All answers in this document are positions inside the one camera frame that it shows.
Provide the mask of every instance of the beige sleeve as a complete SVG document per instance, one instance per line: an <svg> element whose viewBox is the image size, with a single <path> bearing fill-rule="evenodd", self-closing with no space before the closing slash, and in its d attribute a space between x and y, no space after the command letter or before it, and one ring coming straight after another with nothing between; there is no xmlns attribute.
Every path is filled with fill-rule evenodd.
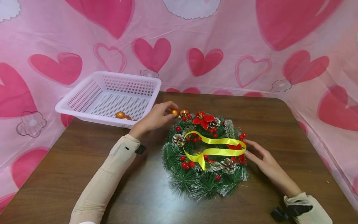
<svg viewBox="0 0 358 224"><path fill-rule="evenodd" d="M91 221L100 224L118 183L133 162L140 143L125 135L111 149L107 159L88 183L71 214L70 224Z"/></svg>
<svg viewBox="0 0 358 224"><path fill-rule="evenodd" d="M286 206L293 205L297 201L302 203L310 203L313 205L311 211L303 213L302 215L295 217L295 221L298 224L332 224L332 220L323 207L318 203L318 201L311 195L306 195L305 192L300 193L296 197L288 198L284 196L284 202Z"/></svg>

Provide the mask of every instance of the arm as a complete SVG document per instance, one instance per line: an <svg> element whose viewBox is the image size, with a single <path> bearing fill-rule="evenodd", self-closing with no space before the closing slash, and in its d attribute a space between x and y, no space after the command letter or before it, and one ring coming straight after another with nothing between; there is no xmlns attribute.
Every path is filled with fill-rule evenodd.
<svg viewBox="0 0 358 224"><path fill-rule="evenodd" d="M284 202L286 206L307 205L313 207L309 212L294 218L298 224L333 223L318 201L310 195L307 196L306 193L298 187L280 167L269 151L256 142L245 140L245 143L252 147L251 152L245 152L246 157L253 161L272 183L281 190L285 195Z"/></svg>
<svg viewBox="0 0 358 224"><path fill-rule="evenodd" d="M117 185L133 162L139 140L146 132L163 126L176 116L165 115L173 102L157 104L143 119L137 122L128 135L121 137L111 149L107 159L88 183L71 214L70 224L99 224Z"/></svg>

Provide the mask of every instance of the yellow ribbon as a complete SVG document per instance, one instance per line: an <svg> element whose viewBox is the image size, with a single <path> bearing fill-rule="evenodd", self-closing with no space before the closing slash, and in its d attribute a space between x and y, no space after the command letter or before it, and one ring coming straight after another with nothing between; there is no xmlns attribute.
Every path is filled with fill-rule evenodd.
<svg viewBox="0 0 358 224"><path fill-rule="evenodd" d="M184 145L183 145L184 153L186 154L188 159L193 161L193 162L199 162L199 164L203 168L203 170L205 170L204 155L239 156L239 155L244 154L244 152L246 151L246 144L243 143L240 140L236 140L236 139L232 139L232 138L221 138L221 139L206 138L206 137L202 136L199 132L196 132L196 131L188 132L184 136L184 141L185 141L185 139L186 139L186 137L188 135L194 134L194 133L199 135L202 138L202 142L205 142L207 144L211 144L211 145L227 144L227 145L232 145L232 146L237 146L238 144L240 144L242 146L242 149L239 149L239 150L236 150L236 149L209 148L209 149L205 149L202 153L199 153L199 154L196 154L196 155L190 155L185 151Z"/></svg>

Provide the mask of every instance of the pine cone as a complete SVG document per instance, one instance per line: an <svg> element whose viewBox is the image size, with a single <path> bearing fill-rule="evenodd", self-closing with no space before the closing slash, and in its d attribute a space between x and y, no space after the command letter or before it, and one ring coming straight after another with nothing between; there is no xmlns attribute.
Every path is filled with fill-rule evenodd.
<svg viewBox="0 0 358 224"><path fill-rule="evenodd" d="M209 128L218 128L221 124L221 121L219 118L215 118L214 121L209 123Z"/></svg>
<svg viewBox="0 0 358 224"><path fill-rule="evenodd" d="M173 135L173 143L176 144L179 147L182 147L184 145L184 135L181 134L175 134Z"/></svg>
<svg viewBox="0 0 358 224"><path fill-rule="evenodd" d="M236 169L236 164L232 159L225 158L224 161L221 161L221 168L223 172L232 174Z"/></svg>

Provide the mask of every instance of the hand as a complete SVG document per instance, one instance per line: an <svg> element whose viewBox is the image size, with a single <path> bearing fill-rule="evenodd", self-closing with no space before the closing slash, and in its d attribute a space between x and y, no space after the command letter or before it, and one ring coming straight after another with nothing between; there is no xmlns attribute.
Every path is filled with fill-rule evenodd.
<svg viewBox="0 0 358 224"><path fill-rule="evenodd" d="M244 142L253 147L252 152L245 152L246 157L253 161L283 194L291 198L302 193L301 189L280 167L269 151L256 142L250 140Z"/></svg>
<svg viewBox="0 0 358 224"><path fill-rule="evenodd" d="M168 114L173 108L178 109L178 106L171 101L154 105L152 110L133 126L129 134L140 139L147 131L160 128L176 117L175 114Z"/></svg>

